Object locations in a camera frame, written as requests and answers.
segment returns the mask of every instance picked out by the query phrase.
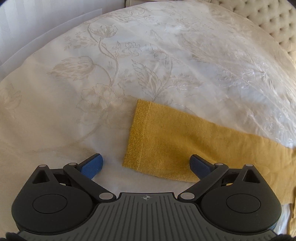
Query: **circular cap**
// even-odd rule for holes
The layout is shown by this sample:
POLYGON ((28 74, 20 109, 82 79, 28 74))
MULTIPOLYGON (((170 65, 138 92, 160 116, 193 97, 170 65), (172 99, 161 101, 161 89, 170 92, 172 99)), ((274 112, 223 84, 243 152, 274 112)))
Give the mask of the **circular cap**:
POLYGON ((183 192, 181 194, 181 198, 185 199, 185 200, 190 200, 193 199, 195 197, 195 195, 191 192, 183 192))
POLYGON ((227 198, 227 206, 238 213, 253 213, 260 208, 258 198, 249 194, 235 194, 227 198))
POLYGON ((67 199, 58 194, 47 194, 36 198, 33 208, 40 213, 57 213, 67 205, 67 199))
POLYGON ((103 199, 103 200, 109 200, 109 199, 113 198, 113 194, 110 192, 103 192, 99 195, 99 198, 103 199))

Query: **nightstand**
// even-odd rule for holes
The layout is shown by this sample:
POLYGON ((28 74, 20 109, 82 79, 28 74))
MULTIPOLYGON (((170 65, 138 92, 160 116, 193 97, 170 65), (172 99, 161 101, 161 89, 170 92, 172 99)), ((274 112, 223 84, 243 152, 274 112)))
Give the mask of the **nightstand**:
POLYGON ((126 7, 131 7, 134 5, 142 4, 145 2, 159 2, 164 0, 126 0, 126 7))

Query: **crosshair symbol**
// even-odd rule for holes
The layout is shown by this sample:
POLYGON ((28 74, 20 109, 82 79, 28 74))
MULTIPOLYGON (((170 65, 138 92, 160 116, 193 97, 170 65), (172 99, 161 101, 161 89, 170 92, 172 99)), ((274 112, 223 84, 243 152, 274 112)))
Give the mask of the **crosshair symbol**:
POLYGON ((143 199, 145 199, 146 201, 149 200, 151 197, 148 195, 145 195, 144 197, 142 197, 143 199))

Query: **metal screw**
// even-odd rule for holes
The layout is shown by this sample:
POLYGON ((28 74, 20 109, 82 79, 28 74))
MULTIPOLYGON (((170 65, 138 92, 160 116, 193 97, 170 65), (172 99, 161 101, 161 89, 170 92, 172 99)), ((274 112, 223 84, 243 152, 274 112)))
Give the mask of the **metal screw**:
POLYGON ((99 198, 103 199, 103 200, 109 200, 109 199, 113 198, 113 194, 110 192, 103 192, 99 195, 99 198))
POLYGON ((185 199, 185 200, 190 200, 193 199, 195 197, 195 195, 191 192, 183 192, 181 194, 181 198, 185 199))

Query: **bed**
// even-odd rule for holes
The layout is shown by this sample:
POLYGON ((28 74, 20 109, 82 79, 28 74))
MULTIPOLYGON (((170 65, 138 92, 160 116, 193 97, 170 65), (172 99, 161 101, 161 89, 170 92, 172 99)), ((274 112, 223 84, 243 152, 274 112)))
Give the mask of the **bed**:
POLYGON ((0 82, 0 234, 17 231, 10 206, 39 164, 101 153, 94 181, 116 195, 191 186, 121 166, 137 99, 294 148, 295 80, 294 60, 269 33, 218 4, 145 3, 74 27, 0 82))

